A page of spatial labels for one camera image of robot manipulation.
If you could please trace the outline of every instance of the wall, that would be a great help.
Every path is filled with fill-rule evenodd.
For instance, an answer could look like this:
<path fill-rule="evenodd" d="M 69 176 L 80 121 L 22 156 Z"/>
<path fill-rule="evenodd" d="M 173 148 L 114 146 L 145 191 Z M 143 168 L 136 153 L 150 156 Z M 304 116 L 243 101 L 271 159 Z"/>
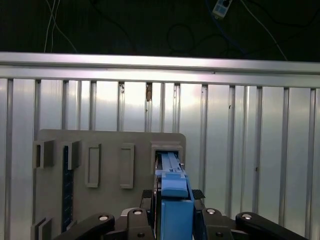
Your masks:
<path fill-rule="evenodd" d="M 320 238 L 317 75 L 56 66 L 31 68 L 34 78 L 20 79 L 19 69 L 30 67 L 10 68 L 0 69 L 4 239 L 30 235 L 32 145 L 40 129 L 182 133 L 186 172 L 192 188 L 203 190 L 207 207 L 232 218 L 256 212 Z"/>

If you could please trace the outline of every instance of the blue clamp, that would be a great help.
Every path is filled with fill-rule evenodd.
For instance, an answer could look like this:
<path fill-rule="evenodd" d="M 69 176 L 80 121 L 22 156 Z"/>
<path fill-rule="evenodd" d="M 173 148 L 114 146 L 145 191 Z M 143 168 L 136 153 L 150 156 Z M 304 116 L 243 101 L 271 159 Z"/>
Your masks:
<path fill-rule="evenodd" d="M 163 197 L 187 198 L 187 180 L 181 169 L 179 159 L 173 152 L 162 153 L 162 170 L 155 174 L 161 177 L 161 195 Z"/>

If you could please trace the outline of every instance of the vertical metal slat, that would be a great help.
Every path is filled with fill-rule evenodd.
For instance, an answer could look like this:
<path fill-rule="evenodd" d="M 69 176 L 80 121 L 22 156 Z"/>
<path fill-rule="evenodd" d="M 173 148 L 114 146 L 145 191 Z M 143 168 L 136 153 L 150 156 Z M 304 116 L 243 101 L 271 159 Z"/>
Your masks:
<path fill-rule="evenodd" d="M 62 128 L 62 95 L 62 80 L 41 80 L 40 129 Z"/>
<path fill-rule="evenodd" d="M 208 86 L 205 204 L 226 210 L 229 86 Z"/>
<path fill-rule="evenodd" d="M 193 188 L 199 187 L 200 176 L 201 95 L 200 84 L 180 86 L 179 132 L 186 138 L 185 170 Z"/>
<path fill-rule="evenodd" d="M 256 160 L 257 87 L 247 86 L 244 103 L 244 146 L 240 212 L 253 211 Z"/>
<path fill-rule="evenodd" d="M 310 92 L 310 117 L 309 117 L 309 140 L 308 140 L 308 167 L 306 180 L 306 213 L 305 213 L 305 237 L 310 239 L 312 233 L 312 194 L 314 178 L 314 159 L 315 159 L 315 131 L 317 115 L 317 90 L 311 89 Z"/>
<path fill-rule="evenodd" d="M 0 239 L 10 237 L 13 82 L 0 79 Z"/>
<path fill-rule="evenodd" d="M 81 109 L 81 81 L 68 81 L 68 89 L 65 96 L 66 129 L 80 129 L 80 109 Z"/>
<path fill-rule="evenodd" d="M 320 90 L 315 90 L 311 239 L 320 240 Z"/>
<path fill-rule="evenodd" d="M 201 91 L 201 136 L 199 156 L 199 189 L 204 193 L 206 188 L 206 154 L 207 154 L 207 122 L 208 122 L 208 86 Z"/>
<path fill-rule="evenodd" d="M 89 114 L 90 114 L 90 81 L 81 82 L 81 98 L 80 98 L 80 129 L 89 130 Z"/>
<path fill-rule="evenodd" d="M 97 81 L 95 96 L 95 130 L 116 131 L 118 82 Z"/>
<path fill-rule="evenodd" d="M 145 101 L 145 82 L 124 83 L 124 131 L 145 131 Z"/>
<path fill-rule="evenodd" d="M 258 214 L 278 223 L 284 89 L 262 89 Z"/>
<path fill-rule="evenodd" d="M 35 80 L 13 81 L 10 239 L 30 236 Z"/>
<path fill-rule="evenodd" d="M 163 83 L 154 82 L 152 84 L 151 131 L 154 133 L 161 132 L 162 128 L 162 86 Z"/>
<path fill-rule="evenodd" d="M 162 132 L 164 133 L 172 133 L 173 129 L 174 86 L 173 83 L 164 83 L 162 108 Z"/>
<path fill-rule="evenodd" d="M 305 235 L 310 89 L 289 89 L 284 226 Z"/>
<path fill-rule="evenodd" d="M 235 87 L 231 217 L 241 212 L 244 168 L 245 87 Z"/>
<path fill-rule="evenodd" d="M 173 88 L 173 120 L 172 120 L 172 132 L 179 133 L 180 129 L 180 102 L 181 98 L 181 88 L 180 85 L 175 84 Z"/>
<path fill-rule="evenodd" d="M 0 240 L 5 239 L 7 84 L 0 78 Z"/>

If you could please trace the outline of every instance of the bolt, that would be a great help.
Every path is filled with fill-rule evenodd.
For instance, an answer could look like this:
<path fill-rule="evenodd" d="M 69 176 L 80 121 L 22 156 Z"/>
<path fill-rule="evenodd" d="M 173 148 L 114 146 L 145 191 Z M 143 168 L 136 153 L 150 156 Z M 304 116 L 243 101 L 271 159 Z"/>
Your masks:
<path fill-rule="evenodd" d="M 216 211 L 213 210 L 213 209 L 207 209 L 206 212 L 207 212 L 208 214 L 215 214 L 215 213 L 216 213 Z"/>
<path fill-rule="evenodd" d="M 247 220 L 252 219 L 252 216 L 249 215 L 249 214 L 243 214 L 242 217 L 243 217 L 244 219 L 247 219 Z"/>
<path fill-rule="evenodd" d="M 137 211 L 134 211 L 133 212 L 135 215 L 140 215 L 140 214 L 142 214 L 142 211 L 141 210 L 137 210 Z"/>
<path fill-rule="evenodd" d="M 100 221 L 105 221 L 105 220 L 107 220 L 107 219 L 108 219 L 107 216 L 100 216 L 100 217 L 99 217 L 99 220 L 100 220 Z"/>

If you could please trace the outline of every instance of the horizontal metal bar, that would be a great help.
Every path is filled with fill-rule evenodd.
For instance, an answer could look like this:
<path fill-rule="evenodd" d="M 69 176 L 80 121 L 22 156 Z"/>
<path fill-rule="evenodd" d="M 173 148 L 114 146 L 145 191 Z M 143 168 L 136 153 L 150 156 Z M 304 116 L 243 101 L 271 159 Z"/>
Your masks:
<path fill-rule="evenodd" d="M 320 74 L 320 63 L 311 62 L 18 52 L 1 52 L 0 65 Z"/>
<path fill-rule="evenodd" d="M 217 73 L 156 69 L 102 69 L 0 66 L 0 77 L 46 80 L 165 82 L 262 87 L 320 88 L 320 76 L 261 73 Z"/>

